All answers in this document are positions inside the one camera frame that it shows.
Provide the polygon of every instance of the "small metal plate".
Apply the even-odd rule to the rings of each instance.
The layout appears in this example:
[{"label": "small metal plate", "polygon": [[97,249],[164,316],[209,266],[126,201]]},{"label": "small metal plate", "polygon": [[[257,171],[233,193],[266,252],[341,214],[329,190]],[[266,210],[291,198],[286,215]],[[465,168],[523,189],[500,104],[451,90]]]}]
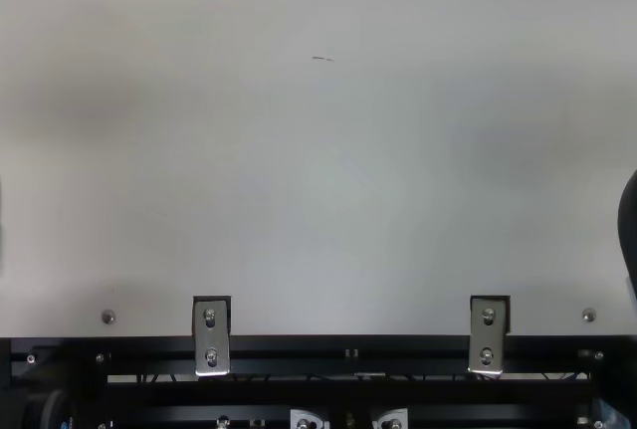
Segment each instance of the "small metal plate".
[{"label": "small metal plate", "polygon": [[400,429],[409,429],[409,413],[407,412],[407,408],[383,412],[379,414],[375,420],[372,420],[371,423],[374,429],[383,429],[383,427],[391,427],[391,421],[394,420],[398,421]]},{"label": "small metal plate", "polygon": [[503,300],[471,300],[470,371],[481,374],[502,373],[508,318],[507,303]]},{"label": "small metal plate", "polygon": [[301,421],[307,421],[308,427],[314,422],[317,429],[329,429],[329,421],[325,421],[324,418],[318,414],[306,411],[305,409],[291,409],[290,410],[290,429],[299,429]]},{"label": "small metal plate", "polygon": [[[206,312],[214,312],[214,325],[208,327]],[[192,311],[195,338],[195,373],[222,376],[230,372],[228,308],[226,302],[195,302]],[[208,363],[208,351],[216,351],[216,364]]]}]

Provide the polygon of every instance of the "hex bolt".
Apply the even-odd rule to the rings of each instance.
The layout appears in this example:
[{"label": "hex bolt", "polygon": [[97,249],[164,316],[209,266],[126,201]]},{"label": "hex bolt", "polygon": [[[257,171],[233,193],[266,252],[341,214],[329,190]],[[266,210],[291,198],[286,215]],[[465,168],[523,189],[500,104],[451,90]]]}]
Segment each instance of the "hex bolt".
[{"label": "hex bolt", "polygon": [[581,313],[581,317],[585,322],[594,322],[597,319],[597,311],[595,308],[587,308]]},{"label": "hex bolt", "polygon": [[491,326],[496,318],[496,312],[491,308],[485,308],[482,310],[482,319],[487,326]]},{"label": "hex bolt", "polygon": [[215,367],[217,365],[217,350],[214,347],[211,347],[206,351],[206,361],[208,361],[208,365],[210,367]]},{"label": "hex bolt", "polygon": [[485,366],[488,366],[491,364],[491,361],[494,360],[494,352],[491,351],[490,348],[485,347],[481,352],[480,352],[480,360],[482,361],[482,363]]}]

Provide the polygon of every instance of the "white board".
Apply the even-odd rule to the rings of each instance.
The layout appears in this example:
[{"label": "white board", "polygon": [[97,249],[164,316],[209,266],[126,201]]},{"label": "white board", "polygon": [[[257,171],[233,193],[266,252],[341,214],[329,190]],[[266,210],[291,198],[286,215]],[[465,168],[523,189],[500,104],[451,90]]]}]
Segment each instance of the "white board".
[{"label": "white board", "polygon": [[635,332],[635,3],[0,0],[0,335]]}]

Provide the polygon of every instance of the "mounting hardware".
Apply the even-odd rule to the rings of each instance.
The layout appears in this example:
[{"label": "mounting hardware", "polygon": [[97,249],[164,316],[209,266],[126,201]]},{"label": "mounting hardware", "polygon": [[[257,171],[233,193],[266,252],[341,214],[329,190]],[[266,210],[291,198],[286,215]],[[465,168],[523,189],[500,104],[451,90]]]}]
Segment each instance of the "mounting hardware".
[{"label": "mounting hardware", "polygon": [[471,299],[470,371],[502,374],[504,339],[508,328],[508,301],[495,297]]},{"label": "mounting hardware", "polygon": [[192,310],[195,372],[220,376],[230,372],[228,307],[225,301],[195,301]]},{"label": "mounting hardware", "polygon": [[304,409],[290,410],[290,429],[329,429],[329,421]]},{"label": "mounting hardware", "polygon": [[113,310],[104,310],[102,312],[102,322],[104,324],[113,324],[115,322],[115,312]]},{"label": "mounting hardware", "polygon": [[581,317],[585,322],[594,322],[597,319],[597,311],[595,308],[587,308],[582,312]]},{"label": "mounting hardware", "polygon": [[494,360],[494,353],[487,347],[485,347],[480,353],[480,360],[485,366],[489,366],[491,361]]},{"label": "mounting hardware", "polygon": [[371,415],[374,429],[409,429],[409,417],[406,408],[393,409]]}]

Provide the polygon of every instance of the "metal bracket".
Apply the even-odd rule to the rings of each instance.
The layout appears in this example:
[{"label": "metal bracket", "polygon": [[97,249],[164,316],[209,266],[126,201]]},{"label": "metal bracket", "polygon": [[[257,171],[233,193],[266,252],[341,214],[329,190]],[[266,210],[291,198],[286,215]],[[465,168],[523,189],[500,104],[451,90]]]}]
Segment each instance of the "metal bracket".
[{"label": "metal bracket", "polygon": [[371,421],[373,429],[409,429],[407,408],[383,412]]},{"label": "metal bracket", "polygon": [[222,376],[230,372],[228,307],[225,301],[195,301],[192,307],[195,373]]},{"label": "metal bracket", "polygon": [[304,409],[290,410],[290,429],[329,429],[329,421]]},{"label": "metal bracket", "polygon": [[502,299],[471,299],[469,370],[502,374],[504,339],[509,328],[509,305]]}]

